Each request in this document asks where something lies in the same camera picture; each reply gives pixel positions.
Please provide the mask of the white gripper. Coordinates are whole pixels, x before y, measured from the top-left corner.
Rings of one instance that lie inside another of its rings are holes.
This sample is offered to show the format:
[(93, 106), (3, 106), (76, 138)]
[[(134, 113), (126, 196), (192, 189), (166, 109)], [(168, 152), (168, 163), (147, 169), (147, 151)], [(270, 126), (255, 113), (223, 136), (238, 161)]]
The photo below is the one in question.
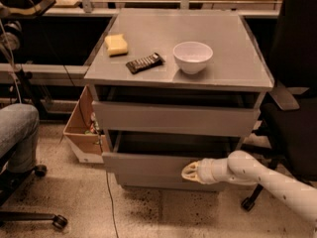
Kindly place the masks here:
[(216, 180), (212, 174), (213, 162), (213, 159), (203, 159), (201, 161), (192, 162), (182, 169), (181, 176), (183, 179), (193, 182), (203, 184), (215, 183)]

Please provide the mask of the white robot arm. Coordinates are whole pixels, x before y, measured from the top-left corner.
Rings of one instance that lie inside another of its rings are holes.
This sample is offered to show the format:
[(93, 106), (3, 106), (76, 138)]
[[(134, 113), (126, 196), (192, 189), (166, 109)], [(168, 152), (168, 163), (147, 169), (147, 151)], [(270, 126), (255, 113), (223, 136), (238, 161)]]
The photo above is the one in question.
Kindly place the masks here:
[(223, 159), (192, 162), (182, 169), (181, 176), (202, 184), (259, 184), (294, 212), (317, 225), (317, 189), (267, 168), (245, 151), (234, 151)]

